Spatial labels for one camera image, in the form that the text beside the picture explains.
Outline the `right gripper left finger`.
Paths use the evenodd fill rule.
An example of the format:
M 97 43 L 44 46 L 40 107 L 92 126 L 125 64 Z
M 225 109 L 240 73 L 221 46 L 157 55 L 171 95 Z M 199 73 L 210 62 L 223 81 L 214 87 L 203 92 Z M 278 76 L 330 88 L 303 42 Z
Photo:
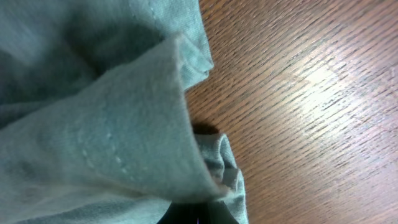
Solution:
M 157 224 L 211 224 L 206 203 L 172 203 Z

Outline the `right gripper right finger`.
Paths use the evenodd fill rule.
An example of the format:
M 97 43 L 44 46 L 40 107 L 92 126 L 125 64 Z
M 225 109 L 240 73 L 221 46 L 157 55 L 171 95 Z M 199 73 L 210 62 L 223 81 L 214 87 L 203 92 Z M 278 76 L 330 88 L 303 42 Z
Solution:
M 208 216 L 211 224 L 238 224 L 224 202 L 210 202 Z

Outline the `light blue t-shirt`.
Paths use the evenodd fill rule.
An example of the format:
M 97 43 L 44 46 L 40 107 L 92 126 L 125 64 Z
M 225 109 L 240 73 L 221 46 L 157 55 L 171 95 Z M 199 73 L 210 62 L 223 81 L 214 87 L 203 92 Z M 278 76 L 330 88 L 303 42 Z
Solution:
M 187 108 L 212 68 L 197 1 L 2 1 L 1 222 L 224 202 L 247 223 L 227 136 L 198 134 Z

